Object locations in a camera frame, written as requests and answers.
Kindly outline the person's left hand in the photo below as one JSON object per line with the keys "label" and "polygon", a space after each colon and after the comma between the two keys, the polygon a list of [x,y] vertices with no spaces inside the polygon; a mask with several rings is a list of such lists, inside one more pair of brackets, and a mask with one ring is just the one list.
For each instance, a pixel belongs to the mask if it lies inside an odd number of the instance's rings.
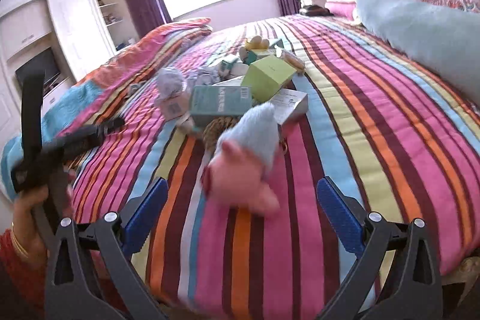
{"label": "person's left hand", "polygon": [[32,210],[49,196],[47,185],[20,193],[14,202],[11,243],[20,259],[33,269],[47,264],[47,247],[39,234]]}

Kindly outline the person's red sleeve forearm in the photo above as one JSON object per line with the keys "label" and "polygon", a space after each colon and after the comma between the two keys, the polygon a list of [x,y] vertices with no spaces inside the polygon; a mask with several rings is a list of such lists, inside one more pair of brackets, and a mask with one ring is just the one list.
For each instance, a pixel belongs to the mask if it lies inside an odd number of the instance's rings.
{"label": "person's red sleeve forearm", "polygon": [[16,252],[11,229],[1,234],[1,319],[44,319],[45,270]]}

